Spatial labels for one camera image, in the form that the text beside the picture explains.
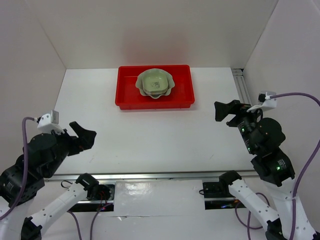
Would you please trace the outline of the large green scalloped bowl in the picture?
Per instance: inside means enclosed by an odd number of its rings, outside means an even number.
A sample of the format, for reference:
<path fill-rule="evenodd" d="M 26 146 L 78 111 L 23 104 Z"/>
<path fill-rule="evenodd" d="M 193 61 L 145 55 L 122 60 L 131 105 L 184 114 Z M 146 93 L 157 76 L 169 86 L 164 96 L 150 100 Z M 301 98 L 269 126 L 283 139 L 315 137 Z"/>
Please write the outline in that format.
<path fill-rule="evenodd" d="M 168 80 L 168 89 L 166 92 L 162 93 L 162 94 L 158 94 L 158 95 L 150 95 L 150 94 L 146 94 L 143 90 L 143 84 L 142 84 L 142 80 L 143 77 L 147 76 L 147 75 L 165 75 L 167 77 Z M 159 68 L 152 68 L 152 69 L 148 69 L 145 70 L 144 72 L 142 72 L 141 74 L 138 75 L 136 83 L 135 83 L 135 87 L 137 89 L 139 89 L 139 93 L 144 96 L 144 97 L 151 97 L 152 99 L 156 100 L 159 99 L 162 96 L 169 96 L 171 94 L 172 89 L 176 86 L 173 76 L 163 70 L 163 69 L 159 69 Z"/>

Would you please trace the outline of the green square plate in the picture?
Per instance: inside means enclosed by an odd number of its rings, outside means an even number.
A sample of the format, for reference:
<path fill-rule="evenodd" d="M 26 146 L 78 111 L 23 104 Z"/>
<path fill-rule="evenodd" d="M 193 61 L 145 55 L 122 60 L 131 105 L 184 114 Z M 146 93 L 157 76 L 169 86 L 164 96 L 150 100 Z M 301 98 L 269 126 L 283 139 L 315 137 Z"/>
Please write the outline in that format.
<path fill-rule="evenodd" d="M 160 95 L 168 90 L 169 83 L 165 75 L 151 74 L 142 78 L 142 88 L 146 94 Z"/>

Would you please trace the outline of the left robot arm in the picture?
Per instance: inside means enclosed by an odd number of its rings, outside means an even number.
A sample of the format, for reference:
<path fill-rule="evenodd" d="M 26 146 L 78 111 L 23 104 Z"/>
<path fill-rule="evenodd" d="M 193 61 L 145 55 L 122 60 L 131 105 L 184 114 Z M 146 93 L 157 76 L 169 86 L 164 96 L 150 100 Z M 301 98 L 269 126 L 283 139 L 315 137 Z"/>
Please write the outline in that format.
<path fill-rule="evenodd" d="M 38 133 L 27 137 L 27 122 L 0 123 L 0 237 L 3 240 L 39 240 L 63 214 L 79 201 L 92 200 L 99 182 L 91 174 L 79 175 L 64 191 L 45 181 L 63 161 L 91 149 L 102 135 L 70 123 L 74 135 Z"/>

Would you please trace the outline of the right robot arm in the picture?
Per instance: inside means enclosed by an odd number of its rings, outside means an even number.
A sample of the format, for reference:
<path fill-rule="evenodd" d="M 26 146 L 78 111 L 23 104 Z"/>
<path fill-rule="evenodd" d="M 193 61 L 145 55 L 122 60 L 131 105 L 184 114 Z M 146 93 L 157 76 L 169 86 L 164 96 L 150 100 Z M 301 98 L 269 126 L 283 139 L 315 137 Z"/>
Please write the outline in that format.
<path fill-rule="evenodd" d="M 215 120 L 234 117 L 226 124 L 237 128 L 249 154 L 254 170 L 265 184 L 275 208 L 267 205 L 254 193 L 234 170 L 219 177 L 218 190 L 223 196 L 234 196 L 256 217 L 268 240 L 318 240 L 297 195 L 298 182 L 289 157 L 280 149 L 286 136 L 273 118 L 263 117 L 260 107 L 233 100 L 216 101 Z"/>

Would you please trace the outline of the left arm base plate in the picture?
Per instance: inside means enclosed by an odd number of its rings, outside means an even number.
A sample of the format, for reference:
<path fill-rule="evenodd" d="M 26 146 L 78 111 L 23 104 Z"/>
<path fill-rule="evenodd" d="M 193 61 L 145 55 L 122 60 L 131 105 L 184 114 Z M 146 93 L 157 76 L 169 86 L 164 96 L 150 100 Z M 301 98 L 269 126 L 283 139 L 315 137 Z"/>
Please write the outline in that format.
<path fill-rule="evenodd" d="M 102 209 L 102 212 L 113 212 L 115 193 L 116 186 L 114 183 L 99 184 L 98 189 L 95 191 L 95 196 L 85 197 L 72 206 L 70 211 L 73 213 L 93 213 Z"/>

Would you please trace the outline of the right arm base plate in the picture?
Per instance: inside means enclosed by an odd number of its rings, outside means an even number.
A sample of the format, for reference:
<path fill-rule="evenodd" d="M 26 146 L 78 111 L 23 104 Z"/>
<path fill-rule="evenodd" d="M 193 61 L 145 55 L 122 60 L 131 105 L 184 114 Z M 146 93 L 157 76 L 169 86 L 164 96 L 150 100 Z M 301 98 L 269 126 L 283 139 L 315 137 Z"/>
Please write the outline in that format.
<path fill-rule="evenodd" d="M 244 208 L 245 206 L 224 189 L 220 182 L 203 182 L 199 194 L 204 197 L 205 210 Z"/>

